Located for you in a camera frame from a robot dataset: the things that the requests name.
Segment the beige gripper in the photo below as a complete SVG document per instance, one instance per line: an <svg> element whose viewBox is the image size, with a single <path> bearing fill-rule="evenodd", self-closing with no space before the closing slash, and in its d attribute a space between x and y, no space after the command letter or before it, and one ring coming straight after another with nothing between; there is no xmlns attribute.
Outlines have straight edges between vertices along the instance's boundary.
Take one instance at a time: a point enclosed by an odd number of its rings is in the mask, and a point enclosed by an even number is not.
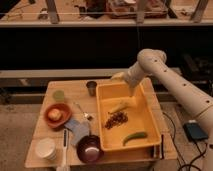
<svg viewBox="0 0 213 171"><path fill-rule="evenodd" d="M142 69L138 62L132 65L124 72L114 74L111 81L124 81L128 85L130 95L133 96L136 87L147 76L147 73Z"/></svg>

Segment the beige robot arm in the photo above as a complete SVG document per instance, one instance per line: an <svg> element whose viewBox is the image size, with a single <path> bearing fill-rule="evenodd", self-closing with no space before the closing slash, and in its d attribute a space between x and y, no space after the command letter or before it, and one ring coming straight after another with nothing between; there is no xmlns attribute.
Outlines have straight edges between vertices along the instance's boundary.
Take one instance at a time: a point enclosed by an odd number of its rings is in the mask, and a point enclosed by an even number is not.
<svg viewBox="0 0 213 171"><path fill-rule="evenodd" d="M145 77L155 76L208 134L202 171L213 171L213 97L171 70L165 64L166 58L162 50L143 49L130 68L114 74L111 79L125 81L133 95L135 87Z"/></svg>

